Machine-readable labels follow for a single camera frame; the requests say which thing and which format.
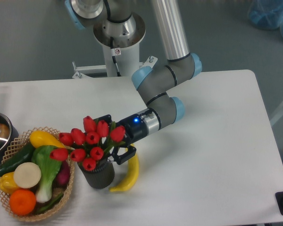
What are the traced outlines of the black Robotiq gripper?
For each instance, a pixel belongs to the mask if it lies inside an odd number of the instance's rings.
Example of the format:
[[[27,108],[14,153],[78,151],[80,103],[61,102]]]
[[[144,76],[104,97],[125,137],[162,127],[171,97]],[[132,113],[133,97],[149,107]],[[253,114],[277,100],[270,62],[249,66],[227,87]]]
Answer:
[[[96,124],[105,122],[110,125],[112,123],[110,114],[96,118],[94,121]],[[137,113],[118,121],[117,126],[123,126],[125,129],[123,141],[128,145],[126,147],[127,151],[124,154],[119,155],[118,151],[120,147],[116,146],[113,148],[112,153],[108,156],[107,161],[109,163],[116,162],[118,165],[121,165],[134,157],[136,154],[136,148],[130,144],[145,138],[149,134],[149,129],[145,120],[140,114]]]

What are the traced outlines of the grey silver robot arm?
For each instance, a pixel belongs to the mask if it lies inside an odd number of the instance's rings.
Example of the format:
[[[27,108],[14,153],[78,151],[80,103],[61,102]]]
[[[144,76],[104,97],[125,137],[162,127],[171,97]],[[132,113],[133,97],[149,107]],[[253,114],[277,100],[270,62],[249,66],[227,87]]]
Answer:
[[[135,155],[132,143],[184,116],[183,103],[168,96],[167,91],[198,75],[202,70],[201,61],[189,50],[175,0],[152,1],[167,58],[167,64],[160,69],[154,69],[156,60],[152,57],[144,63],[139,61],[145,23],[131,10],[129,1],[67,0],[65,6],[78,29],[93,27],[103,49],[107,76],[130,77],[146,105],[144,110],[119,122],[125,128],[124,147],[128,151],[118,155],[118,148],[114,148],[108,161],[122,164]]]

